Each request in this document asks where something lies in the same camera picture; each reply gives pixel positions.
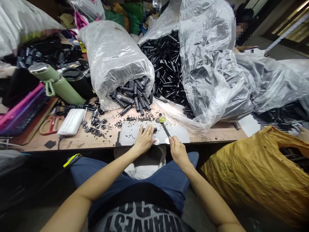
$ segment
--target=gray t-shirt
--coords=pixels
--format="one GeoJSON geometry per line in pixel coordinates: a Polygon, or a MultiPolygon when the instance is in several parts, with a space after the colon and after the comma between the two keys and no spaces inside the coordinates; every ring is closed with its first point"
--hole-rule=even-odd
{"type": "Polygon", "coordinates": [[[109,211],[91,232],[185,232],[194,231],[176,214],[152,204],[127,203],[109,211]]]}

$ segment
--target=black tumbler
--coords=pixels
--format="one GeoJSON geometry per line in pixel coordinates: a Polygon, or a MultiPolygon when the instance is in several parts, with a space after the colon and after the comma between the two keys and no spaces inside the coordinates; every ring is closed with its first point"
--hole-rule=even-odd
{"type": "Polygon", "coordinates": [[[84,74],[78,69],[68,68],[62,72],[62,76],[86,101],[94,97],[94,93],[89,86],[84,74]]]}

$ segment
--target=white power bank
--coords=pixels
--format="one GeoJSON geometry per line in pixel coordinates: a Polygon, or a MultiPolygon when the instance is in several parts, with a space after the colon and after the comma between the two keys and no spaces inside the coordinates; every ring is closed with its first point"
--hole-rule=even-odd
{"type": "Polygon", "coordinates": [[[59,128],[58,135],[76,135],[77,130],[84,118],[84,109],[71,109],[59,128]]]}

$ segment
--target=red scissors handle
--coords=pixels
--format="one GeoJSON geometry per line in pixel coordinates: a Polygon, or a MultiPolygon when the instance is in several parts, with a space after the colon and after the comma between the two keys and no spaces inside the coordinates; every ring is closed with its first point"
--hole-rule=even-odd
{"type": "Polygon", "coordinates": [[[63,120],[63,118],[60,117],[60,116],[50,117],[40,127],[40,134],[41,135],[50,135],[50,134],[57,133],[57,131],[59,129],[58,125],[59,125],[60,120],[63,120]]]}

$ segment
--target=thigh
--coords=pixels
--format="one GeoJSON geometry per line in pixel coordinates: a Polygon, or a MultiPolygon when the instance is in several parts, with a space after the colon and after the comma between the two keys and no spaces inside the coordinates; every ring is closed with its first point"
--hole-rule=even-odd
{"type": "MultiPolygon", "coordinates": [[[[188,157],[193,166],[196,167],[199,154],[197,152],[190,152],[188,157]]],[[[190,182],[174,161],[167,163],[144,181],[152,183],[166,192],[172,198],[177,209],[182,213],[190,182]]]]}
{"type": "MultiPolygon", "coordinates": [[[[105,167],[107,163],[102,161],[91,159],[87,157],[80,158],[70,168],[76,187],[81,186],[86,180],[93,176],[100,169],[105,167]]],[[[89,210],[88,216],[97,210],[102,204],[109,200],[112,196],[116,195],[126,187],[136,184],[138,180],[132,179],[128,176],[120,174],[115,182],[108,188],[108,190],[101,195],[101,197],[95,200],[89,210]]]]}

